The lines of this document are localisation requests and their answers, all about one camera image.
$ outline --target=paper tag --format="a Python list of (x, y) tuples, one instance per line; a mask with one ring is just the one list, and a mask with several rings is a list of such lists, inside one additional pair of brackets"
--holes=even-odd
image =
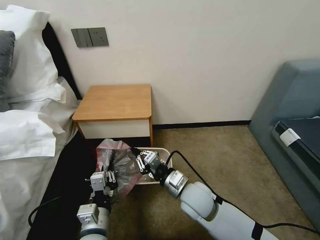
[(292, 128), (288, 128), (284, 133), (280, 135), (280, 139), (288, 147), (294, 141), (301, 139), (301, 137), (299, 137), (299, 135), (296, 134), (295, 131), (292, 130)]

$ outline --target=light switch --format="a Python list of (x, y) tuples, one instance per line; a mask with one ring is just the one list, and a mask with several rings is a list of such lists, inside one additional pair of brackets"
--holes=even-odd
[(79, 48), (109, 46), (105, 28), (76, 28), (71, 32)]
[(71, 29), (71, 32), (77, 47), (92, 47), (92, 41), (87, 28)]

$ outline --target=carpet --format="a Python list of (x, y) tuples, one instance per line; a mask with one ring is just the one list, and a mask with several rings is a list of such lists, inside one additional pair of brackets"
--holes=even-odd
[[(168, 129), (154, 131), (154, 146), (179, 150), (222, 197), (261, 224), (311, 223), (282, 182), (247, 126)], [(199, 181), (178, 156), (173, 167)], [(269, 230), (281, 240), (320, 239), (293, 227)], [(159, 185), (137, 185), (113, 205), (108, 239), (212, 239), (180, 209)]]

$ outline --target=pink plastic bag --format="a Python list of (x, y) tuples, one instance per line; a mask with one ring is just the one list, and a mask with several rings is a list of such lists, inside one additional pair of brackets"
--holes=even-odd
[(142, 177), (139, 166), (135, 161), (136, 157), (130, 150), (130, 146), (122, 141), (113, 141), (112, 139), (105, 139), (96, 148), (97, 151), (97, 172), (107, 171), (112, 154), (114, 159), (112, 162), (114, 174), (118, 182), (118, 196), (116, 200), (127, 195), (134, 185)]

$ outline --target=cable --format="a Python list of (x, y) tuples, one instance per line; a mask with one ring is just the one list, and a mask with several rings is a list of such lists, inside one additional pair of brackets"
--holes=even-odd
[[(173, 152), (170, 153), (165, 165), (164, 165), (164, 169), (168, 166), (168, 163), (171, 159), (171, 157), (175, 154), (175, 153), (178, 153), (182, 159), (188, 164), (188, 166), (193, 170), (193, 172), (201, 179), (201, 181), (212, 191), (212, 193), (214, 195), (216, 195), (216, 197), (218, 198), (221, 198), (224, 202), (226, 203), (229, 203), (231, 204), (232, 206), (234, 206), (235, 208), (237, 208), (238, 210), (240, 210), (242, 213), (244, 213), (245, 215), (247, 215), (249, 218), (251, 218), (252, 220), (254, 220), (252, 217), (250, 217), (247, 213), (245, 213), (241, 208), (239, 208), (238, 206), (236, 206), (235, 204), (233, 204), (232, 202), (224, 199), (223, 197), (219, 196), (208, 184), (207, 182), (203, 179), (203, 177), (201, 177), (201, 175), (192, 167), (192, 165), (188, 162), (188, 160), (182, 155), (182, 153), (180, 153), (179, 151), (175, 150)], [(310, 231), (310, 232), (313, 232), (313, 233), (316, 233), (320, 236), (320, 232), (315, 230), (315, 229), (312, 229), (312, 228), (308, 228), (308, 227), (305, 227), (305, 226), (302, 226), (302, 225), (299, 225), (299, 224), (294, 224), (294, 223), (276, 223), (276, 224), (272, 224), (272, 225), (262, 225), (260, 224), (262, 227), (264, 228), (275, 228), (275, 227), (280, 227), (280, 226), (290, 226), (290, 227), (296, 227), (296, 228), (301, 228), (301, 229), (304, 229), (304, 230), (307, 230), (307, 231)]]
[(320, 232), (317, 231), (317, 230), (314, 230), (312, 228), (308, 228), (308, 227), (305, 227), (305, 226), (301, 226), (299, 224), (294, 224), (294, 223), (276, 223), (276, 224), (272, 224), (272, 225), (261, 225), (261, 226), (264, 227), (264, 228), (275, 228), (275, 227), (280, 227), (280, 226), (290, 226), (290, 227), (301, 228), (301, 229), (304, 229), (304, 230), (307, 230), (307, 231), (310, 231), (310, 232), (313, 232), (313, 233), (316, 233), (316, 234), (320, 235)]
[(34, 214), (39, 208), (43, 207), (44, 205), (46, 205), (46, 204), (48, 204), (48, 203), (50, 203), (50, 202), (52, 202), (52, 201), (54, 201), (54, 200), (56, 200), (56, 199), (58, 199), (58, 198), (61, 198), (61, 196), (56, 197), (56, 198), (54, 198), (54, 199), (51, 199), (51, 200), (49, 200), (49, 201), (47, 201), (47, 202), (45, 202), (45, 203), (42, 203), (42, 204), (40, 204), (38, 207), (36, 207), (35, 209), (33, 209), (32, 212), (29, 214), (29, 217), (28, 217), (29, 226), (32, 227), (33, 222), (31, 221), (31, 218), (32, 218), (33, 214)]

